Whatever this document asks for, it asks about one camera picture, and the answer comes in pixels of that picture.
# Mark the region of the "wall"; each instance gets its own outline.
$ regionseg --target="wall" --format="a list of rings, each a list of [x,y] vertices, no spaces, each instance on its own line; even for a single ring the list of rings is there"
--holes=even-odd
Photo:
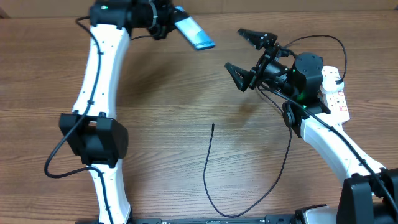
[[[94,0],[0,0],[9,17],[85,16]],[[398,0],[174,0],[191,14],[272,11],[389,10]]]

